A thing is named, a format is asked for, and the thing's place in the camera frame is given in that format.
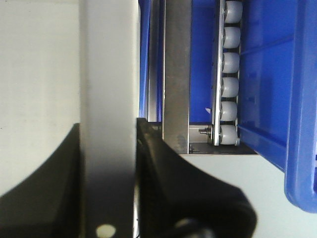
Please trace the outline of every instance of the metal strip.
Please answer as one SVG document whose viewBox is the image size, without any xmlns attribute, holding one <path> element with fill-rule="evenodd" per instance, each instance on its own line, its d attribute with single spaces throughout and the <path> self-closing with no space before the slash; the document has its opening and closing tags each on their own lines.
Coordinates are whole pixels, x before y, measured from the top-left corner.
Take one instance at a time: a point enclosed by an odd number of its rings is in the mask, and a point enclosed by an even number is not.
<svg viewBox="0 0 317 238">
<path fill-rule="evenodd" d="M 148 121 L 158 121 L 159 0 L 151 1 Z"/>
<path fill-rule="evenodd" d="M 213 145 L 219 145 L 220 135 L 220 104 L 221 104 L 221 80 L 222 80 L 222 45 L 223 45 L 223 29 L 224 29 L 224 2 L 225 0 L 217 1 L 216 19 L 218 19 L 217 38 L 215 39 L 215 52 L 213 64 L 216 65 L 214 70 L 213 83 L 213 101 L 212 101 L 212 141 Z"/>
<path fill-rule="evenodd" d="M 189 153 L 192 0 L 165 0 L 162 135 L 179 154 Z"/>
</svg>

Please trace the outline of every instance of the hole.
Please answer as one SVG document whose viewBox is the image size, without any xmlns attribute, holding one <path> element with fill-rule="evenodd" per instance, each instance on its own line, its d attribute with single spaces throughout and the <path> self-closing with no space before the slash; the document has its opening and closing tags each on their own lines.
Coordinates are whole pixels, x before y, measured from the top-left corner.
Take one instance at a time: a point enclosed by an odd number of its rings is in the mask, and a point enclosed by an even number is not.
<svg viewBox="0 0 317 238">
<path fill-rule="evenodd" d="M 96 235 L 98 238 L 111 238 L 115 234 L 115 227 L 110 224 L 103 224 L 97 227 Z"/>
</svg>

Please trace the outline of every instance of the metal frame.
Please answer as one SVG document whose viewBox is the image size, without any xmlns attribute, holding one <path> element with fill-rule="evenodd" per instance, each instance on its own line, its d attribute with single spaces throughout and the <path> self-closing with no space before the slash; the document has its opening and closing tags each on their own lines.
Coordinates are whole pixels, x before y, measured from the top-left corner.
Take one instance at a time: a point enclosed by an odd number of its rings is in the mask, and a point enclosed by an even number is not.
<svg viewBox="0 0 317 238">
<path fill-rule="evenodd" d="M 192 0 L 164 4 L 162 136 L 178 154 L 188 154 Z"/>
<path fill-rule="evenodd" d="M 223 53 L 223 31 L 224 31 L 224 3 L 225 0 L 218 0 L 216 6 L 215 27 L 217 37 L 214 38 L 214 57 L 213 57 L 213 100 L 212 100 L 212 143 L 219 145 L 220 135 L 220 105 L 221 105 L 221 80 L 222 80 L 222 53 Z"/>
</svg>

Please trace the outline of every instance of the black plastic part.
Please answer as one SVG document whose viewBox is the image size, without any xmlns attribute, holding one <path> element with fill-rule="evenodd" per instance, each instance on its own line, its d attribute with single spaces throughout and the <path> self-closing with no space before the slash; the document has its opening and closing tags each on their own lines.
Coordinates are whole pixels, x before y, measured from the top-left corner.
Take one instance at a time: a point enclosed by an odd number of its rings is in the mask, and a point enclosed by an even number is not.
<svg viewBox="0 0 317 238">
<path fill-rule="evenodd" d="M 137 180 L 142 238 L 167 237 L 184 218 L 217 238 L 252 237 L 257 217 L 243 192 L 182 159 L 145 119 L 137 119 Z"/>
<path fill-rule="evenodd" d="M 79 124 L 21 184 L 0 198 L 0 238 L 77 238 Z"/>
</svg>

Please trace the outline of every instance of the metal plate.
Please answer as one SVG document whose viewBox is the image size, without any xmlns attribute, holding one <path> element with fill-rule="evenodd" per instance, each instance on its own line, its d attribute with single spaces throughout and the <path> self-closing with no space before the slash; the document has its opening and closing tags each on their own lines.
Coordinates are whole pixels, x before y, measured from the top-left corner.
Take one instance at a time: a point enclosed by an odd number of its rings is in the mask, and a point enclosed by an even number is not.
<svg viewBox="0 0 317 238">
<path fill-rule="evenodd" d="M 162 135 L 179 154 L 189 152 L 192 0 L 165 1 Z"/>
</svg>

